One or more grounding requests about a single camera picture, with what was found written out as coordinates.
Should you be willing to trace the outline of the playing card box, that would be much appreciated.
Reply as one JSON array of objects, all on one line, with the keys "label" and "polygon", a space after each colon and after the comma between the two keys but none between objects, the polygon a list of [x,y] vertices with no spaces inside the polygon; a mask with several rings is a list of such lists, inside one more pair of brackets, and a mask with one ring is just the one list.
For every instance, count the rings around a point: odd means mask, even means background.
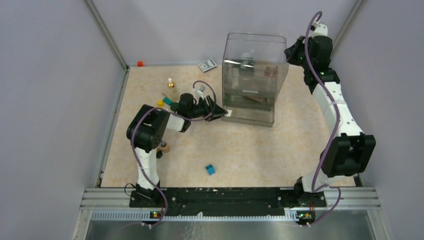
[{"label": "playing card box", "polygon": [[199,67],[199,69],[201,70],[202,73],[206,73],[206,72],[209,72],[209,71],[215,69],[217,67],[217,64],[212,58],[209,58],[209,59],[207,59],[203,62],[200,62],[198,64],[198,67]]}]

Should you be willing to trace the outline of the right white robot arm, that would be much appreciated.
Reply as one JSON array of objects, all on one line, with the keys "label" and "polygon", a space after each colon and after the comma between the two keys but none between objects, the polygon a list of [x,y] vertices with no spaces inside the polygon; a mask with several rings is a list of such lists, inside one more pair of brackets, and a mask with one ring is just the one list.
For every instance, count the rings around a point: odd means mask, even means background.
[{"label": "right white robot arm", "polygon": [[304,82],[325,118],[330,138],[321,152],[316,170],[300,177],[293,200],[307,206],[333,183],[366,170],[376,139],[355,121],[342,93],[337,72],[330,67],[333,40],[325,24],[315,21],[284,53],[290,65],[303,68]]}]

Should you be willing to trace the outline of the foundation bottle black cap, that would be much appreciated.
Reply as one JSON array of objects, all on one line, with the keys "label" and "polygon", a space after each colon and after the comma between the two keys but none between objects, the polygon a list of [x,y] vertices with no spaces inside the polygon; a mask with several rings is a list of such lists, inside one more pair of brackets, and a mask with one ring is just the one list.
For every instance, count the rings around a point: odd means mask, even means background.
[{"label": "foundation bottle black cap", "polygon": [[170,146],[166,141],[163,141],[160,144],[160,149],[163,153],[169,153],[170,152]]}]

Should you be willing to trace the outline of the teal block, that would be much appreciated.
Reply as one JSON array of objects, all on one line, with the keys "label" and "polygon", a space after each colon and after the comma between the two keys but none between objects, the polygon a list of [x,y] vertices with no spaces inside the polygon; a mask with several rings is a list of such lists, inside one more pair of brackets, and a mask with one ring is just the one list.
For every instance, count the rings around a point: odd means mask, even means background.
[{"label": "teal block", "polygon": [[171,105],[172,105],[172,103],[173,103],[173,101],[172,101],[171,99],[169,99],[168,97],[164,97],[164,98],[162,99],[162,101],[163,101],[166,105],[168,105],[168,106],[171,106]]}]

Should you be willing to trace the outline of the dark green round disc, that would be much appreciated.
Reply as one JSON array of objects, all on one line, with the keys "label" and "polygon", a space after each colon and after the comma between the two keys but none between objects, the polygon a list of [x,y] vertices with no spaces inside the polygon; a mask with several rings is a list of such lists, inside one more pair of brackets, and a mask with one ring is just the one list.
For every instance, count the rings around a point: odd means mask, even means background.
[{"label": "dark green round disc", "polygon": [[178,103],[178,102],[173,102],[173,103],[170,105],[170,110],[171,110],[172,112],[177,112],[177,111],[178,111],[178,107],[179,107],[179,103]]}]

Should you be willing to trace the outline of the blue toy brick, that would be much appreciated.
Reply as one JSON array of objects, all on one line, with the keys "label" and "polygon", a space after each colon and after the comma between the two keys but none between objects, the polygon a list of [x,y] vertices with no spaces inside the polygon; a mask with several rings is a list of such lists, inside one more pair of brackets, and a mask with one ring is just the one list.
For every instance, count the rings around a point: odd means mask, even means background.
[{"label": "blue toy brick", "polygon": [[215,167],[212,164],[209,164],[205,167],[209,176],[214,175],[216,173]]}]

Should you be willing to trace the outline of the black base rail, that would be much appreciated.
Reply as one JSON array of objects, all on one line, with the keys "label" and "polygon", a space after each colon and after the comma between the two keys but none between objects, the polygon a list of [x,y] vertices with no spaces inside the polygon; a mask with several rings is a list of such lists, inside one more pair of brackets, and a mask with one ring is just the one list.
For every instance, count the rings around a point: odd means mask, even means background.
[{"label": "black base rail", "polygon": [[145,197],[132,191],[129,207],[166,210],[167,217],[266,217],[283,216],[297,205],[293,191],[279,187],[169,187],[163,193]]}]

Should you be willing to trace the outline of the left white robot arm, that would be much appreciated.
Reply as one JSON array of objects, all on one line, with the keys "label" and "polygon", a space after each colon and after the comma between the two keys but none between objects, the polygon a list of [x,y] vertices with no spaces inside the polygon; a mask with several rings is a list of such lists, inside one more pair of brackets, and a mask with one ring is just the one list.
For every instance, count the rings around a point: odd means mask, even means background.
[{"label": "left white robot arm", "polygon": [[171,110],[144,104],[126,130],[126,137],[135,156],[138,179],[130,195],[131,208],[154,207],[167,204],[165,193],[160,188],[157,161],[165,152],[165,131],[184,133],[192,122],[211,122],[228,114],[217,104],[216,95],[203,95],[204,86],[195,89],[198,98],[183,93]]}]

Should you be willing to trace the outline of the clear acrylic makeup organizer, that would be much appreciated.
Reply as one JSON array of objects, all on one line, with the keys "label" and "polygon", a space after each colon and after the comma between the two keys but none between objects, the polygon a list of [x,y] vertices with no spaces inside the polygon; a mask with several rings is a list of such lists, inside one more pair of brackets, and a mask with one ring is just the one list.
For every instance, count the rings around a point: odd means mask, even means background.
[{"label": "clear acrylic makeup organizer", "polygon": [[271,128],[287,77],[285,36],[230,32],[222,58],[222,107],[230,123]]}]

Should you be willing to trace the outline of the clear pump bottle gold collar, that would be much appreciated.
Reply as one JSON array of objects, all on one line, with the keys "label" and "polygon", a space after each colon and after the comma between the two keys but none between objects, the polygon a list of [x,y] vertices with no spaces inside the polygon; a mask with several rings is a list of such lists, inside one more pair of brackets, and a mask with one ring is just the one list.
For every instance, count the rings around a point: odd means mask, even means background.
[{"label": "clear pump bottle gold collar", "polygon": [[177,102],[179,100],[180,95],[179,95],[179,91],[178,91],[176,83],[171,77],[168,78],[167,83],[168,83],[169,91],[171,93],[172,100],[174,102]]}]

